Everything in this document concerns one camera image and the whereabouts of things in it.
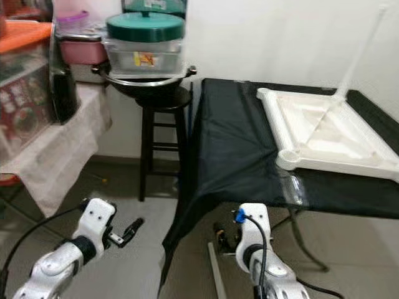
black tablecloth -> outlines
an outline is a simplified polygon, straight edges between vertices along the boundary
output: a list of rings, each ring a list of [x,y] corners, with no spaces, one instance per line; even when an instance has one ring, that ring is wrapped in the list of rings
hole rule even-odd
[[[275,165],[277,147],[256,90],[331,95],[332,89],[205,79],[181,172],[175,220],[163,241],[167,272],[173,252],[220,202],[262,202],[356,216],[399,219],[399,184],[386,179]],[[360,92],[348,103],[399,153],[399,124]]]

orange tray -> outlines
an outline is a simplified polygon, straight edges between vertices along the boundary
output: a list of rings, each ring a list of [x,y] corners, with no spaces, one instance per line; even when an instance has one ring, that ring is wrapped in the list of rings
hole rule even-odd
[[[52,23],[6,21],[6,35],[0,39],[0,54],[35,44],[51,36]]]

black cable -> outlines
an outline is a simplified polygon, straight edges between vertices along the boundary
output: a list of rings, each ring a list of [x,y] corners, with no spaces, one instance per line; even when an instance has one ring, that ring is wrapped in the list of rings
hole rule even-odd
[[[22,244],[22,242],[29,237],[31,233],[33,233],[36,229],[38,229],[40,226],[50,222],[51,220],[54,220],[55,218],[58,218],[60,216],[63,216],[65,214],[68,214],[74,210],[77,209],[85,209],[88,204],[88,201],[83,201],[80,203],[77,207],[74,207],[72,209],[66,210],[64,212],[61,212],[59,214],[53,215],[49,218],[44,219],[43,221],[40,221],[37,223],[35,226],[31,227],[19,240],[15,243],[14,247],[11,249],[10,253],[7,256],[7,259],[4,263],[4,266],[0,272],[0,299],[5,299],[6,298],[6,285],[7,285],[7,277],[8,277],[8,267],[11,263],[12,258],[14,257],[18,247]]]
[[[263,240],[263,252],[262,252],[262,265],[261,265],[261,274],[259,275],[259,283],[258,283],[258,287],[261,289],[261,293],[259,294],[261,298],[263,298],[263,281],[264,281],[264,272],[266,270],[266,251],[267,251],[267,241],[266,241],[266,236],[264,234],[264,231],[261,227],[261,225],[258,223],[258,221],[256,221],[255,219],[253,219],[252,217],[249,217],[247,215],[244,215],[245,219],[248,219],[249,221],[251,221],[253,224],[256,225],[256,227],[259,229],[261,235],[262,235],[262,240]]]
[[[297,277],[297,281],[299,283],[303,284],[305,287],[311,288],[312,290],[315,290],[317,292],[326,293],[326,294],[335,296],[335,297],[340,298],[340,299],[345,299],[345,297],[342,294],[338,293],[338,292],[335,292],[335,291],[332,291],[332,290],[328,290],[326,288],[320,288],[318,286],[312,285],[309,282],[303,281],[299,277]]]

white pole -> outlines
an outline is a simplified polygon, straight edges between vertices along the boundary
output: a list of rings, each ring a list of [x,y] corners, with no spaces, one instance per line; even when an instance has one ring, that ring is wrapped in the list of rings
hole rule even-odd
[[[358,51],[357,51],[355,57],[353,58],[352,63],[349,65],[347,72],[345,73],[344,77],[342,78],[342,80],[339,84],[339,87],[338,87],[336,93],[334,94],[334,98],[341,98],[342,100],[346,99],[349,85],[352,81],[353,73],[356,70],[356,67],[359,63],[360,58],[362,58],[364,52],[371,44],[371,41],[374,38],[374,35],[375,35],[378,27],[380,26],[381,20],[382,20],[384,14],[386,13],[387,9],[388,9],[387,5],[380,6],[380,10],[378,12],[378,16],[377,16],[375,22],[374,22],[372,28],[370,29],[370,32],[368,33],[367,38],[364,40],[363,43],[360,44],[360,47],[358,48]]]

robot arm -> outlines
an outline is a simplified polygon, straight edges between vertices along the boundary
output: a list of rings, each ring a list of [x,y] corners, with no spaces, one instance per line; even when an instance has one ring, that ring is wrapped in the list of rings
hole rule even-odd
[[[130,225],[122,237],[111,232],[115,206],[99,198],[92,199],[79,220],[73,239],[41,257],[33,266],[29,280],[16,292],[14,299],[57,299],[69,286],[73,276],[91,260],[102,257],[110,242],[124,247],[131,241],[143,219]]]
[[[309,299],[302,284],[297,282],[296,275],[274,252],[270,245],[270,223],[264,204],[242,204],[240,211],[257,221],[266,236],[266,270],[264,281],[260,282],[263,255],[262,235],[251,221],[245,221],[243,215],[237,216],[242,224],[242,239],[236,249],[238,265],[249,275],[254,285],[262,286],[258,298],[268,299]]]

